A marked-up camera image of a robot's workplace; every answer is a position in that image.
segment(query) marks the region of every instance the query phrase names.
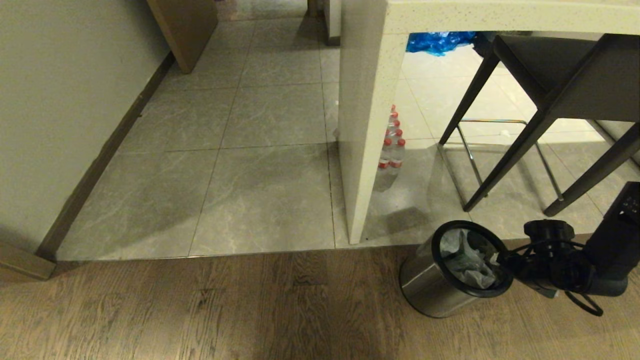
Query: metal footrest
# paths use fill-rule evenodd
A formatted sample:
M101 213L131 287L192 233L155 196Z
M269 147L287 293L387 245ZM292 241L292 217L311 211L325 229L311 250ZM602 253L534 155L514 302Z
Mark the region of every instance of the metal footrest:
M499 122L499 123L507 123L507 124L522 124L524 126L526 126L528 123L524 120L503 120L503 119L462 119L460 120L460 122ZM476 165L476 161L474 159L474 155L473 152L471 152L471 149L469 148L469 145L467 143L467 139L465 138L465 135L462 132L462 129L460 128L460 125L458 124L458 126L456 126L456 129L458 129L458 132L460 133L460 138L462 139L462 145L464 145L465 150L467 151L467 156L469 158L469 162L471 162L471 167L474 169L474 174L476 175L476 180L478 182L478 186L482 185L483 183L483 179L480 176L480 171L478 171L478 167ZM563 196L562 196L562 191L560 190L560 187L558 187L558 184L556 182L556 178L554 177L553 172L551 171L551 168L549 167L549 164L547 162L547 159L545 158L544 154L542 153L542 150L540 149L540 146L538 145L538 142L536 142L536 149L538 150L538 154L540 155L540 160L542 160L542 165L544 165L545 170L547 171L547 175L549 176L549 180L551 181L551 185L554 187L554 190L556 191L556 195L558 198L558 201L564 201ZM453 174L453 171L451 170L448 161L447 161L447 156L444 154L444 151L442 152L442 156L445 159L445 165L447 166L447 169L449 170L449 172L451 173L452 177L453 177L453 181L454 181L454 185L456 186L456 188L458 189L458 193L460 194L460 197L462 198L462 191L461 189L458 188L458 184L456 182L455 179L455 175Z

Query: wooden floor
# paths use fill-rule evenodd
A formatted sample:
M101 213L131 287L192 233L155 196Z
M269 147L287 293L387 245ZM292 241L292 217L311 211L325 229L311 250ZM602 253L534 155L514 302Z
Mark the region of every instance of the wooden floor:
M637 271L603 318L514 283L436 320L399 290L412 249L60 263L0 286L0 358L640 358Z

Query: wooden door frame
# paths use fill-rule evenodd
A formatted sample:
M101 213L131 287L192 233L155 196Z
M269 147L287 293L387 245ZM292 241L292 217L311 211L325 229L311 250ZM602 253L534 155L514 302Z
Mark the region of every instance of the wooden door frame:
M47 280L56 264L0 242L0 281Z

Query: stool leg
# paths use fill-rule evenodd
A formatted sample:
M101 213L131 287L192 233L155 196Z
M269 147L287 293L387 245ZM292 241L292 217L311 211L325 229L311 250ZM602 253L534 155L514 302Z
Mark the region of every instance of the stool leg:
M556 200L545 209L545 215L548 217L557 215L638 151L640 151L640 123L636 122L589 170L563 193L564 201Z
M476 75L474 76L474 79L471 81L471 85L469 85L465 96L462 98L462 101L460 101L458 109L456 109L456 112L453 114L447 129L444 131L444 134L442 134L442 137L440 138L440 145L447 143L447 140L458 126L458 123L460 123L462 117L465 116L467 110L471 107L471 104L474 103L474 100L480 93L480 90L482 90L482 87L489 79L489 76L491 76L493 70L498 65L498 62L500 62L500 60L493 52L491 55L484 58L476 72Z
M539 109L463 209L465 211L471 211L498 181L511 170L513 165L516 165L518 160L535 145L555 120L556 118L550 117L546 110Z

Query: trash can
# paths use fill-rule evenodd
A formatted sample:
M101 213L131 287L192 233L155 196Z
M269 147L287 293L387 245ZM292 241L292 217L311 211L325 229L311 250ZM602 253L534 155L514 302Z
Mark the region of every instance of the trash can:
M513 282L495 262L506 250L496 235L478 224L448 222L401 266L404 297L420 313L445 318L474 301L501 295Z

